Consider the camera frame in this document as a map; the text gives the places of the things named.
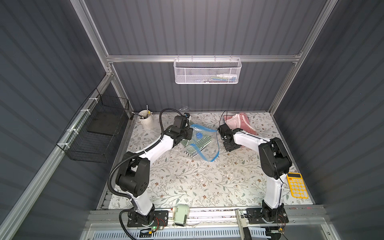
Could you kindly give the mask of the green white striped garment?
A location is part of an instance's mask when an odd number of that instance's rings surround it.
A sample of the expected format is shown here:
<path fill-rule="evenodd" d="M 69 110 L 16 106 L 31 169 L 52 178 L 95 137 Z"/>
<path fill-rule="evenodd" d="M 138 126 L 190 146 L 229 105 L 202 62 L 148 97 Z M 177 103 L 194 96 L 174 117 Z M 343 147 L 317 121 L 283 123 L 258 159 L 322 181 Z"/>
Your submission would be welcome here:
<path fill-rule="evenodd" d="M 209 129 L 199 124 L 195 124 L 190 121 L 191 128 L 193 129 L 193 136 L 191 140 L 182 140 L 181 144 L 185 149 L 185 153 L 189 157 L 196 157 L 199 153 L 202 153 L 203 150 L 211 143 L 213 139 L 213 129 Z M 197 139 L 196 133 L 202 133 L 203 138 Z"/>

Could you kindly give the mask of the clear vacuum bag blue zip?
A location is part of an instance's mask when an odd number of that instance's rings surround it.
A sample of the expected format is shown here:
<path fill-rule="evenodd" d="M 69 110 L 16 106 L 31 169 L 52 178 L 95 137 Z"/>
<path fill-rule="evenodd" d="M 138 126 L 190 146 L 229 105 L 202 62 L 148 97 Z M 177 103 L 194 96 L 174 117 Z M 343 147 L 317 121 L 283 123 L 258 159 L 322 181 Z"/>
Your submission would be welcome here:
<path fill-rule="evenodd" d="M 209 113 L 190 113 L 192 139 L 181 141 L 186 156 L 206 162 L 213 162 L 219 157 L 218 123 L 214 117 Z"/>

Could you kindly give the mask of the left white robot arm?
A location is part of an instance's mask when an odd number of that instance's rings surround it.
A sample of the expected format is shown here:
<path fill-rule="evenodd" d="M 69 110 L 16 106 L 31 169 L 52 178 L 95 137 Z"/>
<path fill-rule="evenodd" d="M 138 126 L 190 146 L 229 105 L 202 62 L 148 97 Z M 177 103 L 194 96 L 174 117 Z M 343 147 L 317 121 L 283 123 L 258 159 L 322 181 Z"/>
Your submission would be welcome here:
<path fill-rule="evenodd" d="M 143 217 L 153 215 L 155 207 L 147 193 L 147 187 L 150 183 L 151 164 L 173 149 L 182 140 L 192 139 L 193 129 L 190 124 L 190 117 L 189 113 L 178 114 L 174 118 L 174 123 L 165 129 L 162 117 L 159 116 L 161 125 L 159 138 L 137 153 L 126 152 L 122 162 L 111 172 L 116 177 L 115 185 L 121 190 L 117 192 L 114 188 L 111 188 L 111 193 L 128 198 L 138 215 Z"/>

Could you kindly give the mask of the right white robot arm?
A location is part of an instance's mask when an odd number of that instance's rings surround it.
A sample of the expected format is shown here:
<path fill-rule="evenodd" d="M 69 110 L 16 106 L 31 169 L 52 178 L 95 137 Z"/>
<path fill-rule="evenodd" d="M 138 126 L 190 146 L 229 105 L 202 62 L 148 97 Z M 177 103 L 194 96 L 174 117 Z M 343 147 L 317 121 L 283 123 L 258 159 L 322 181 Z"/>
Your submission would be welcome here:
<path fill-rule="evenodd" d="M 261 168 L 267 176 L 259 217 L 266 223 L 287 223 L 289 219 L 282 201 L 282 188 L 293 162 L 282 140 L 260 138 L 240 128 L 232 130 L 227 124 L 219 126 L 218 132 L 226 151 L 244 146 L 259 153 Z"/>

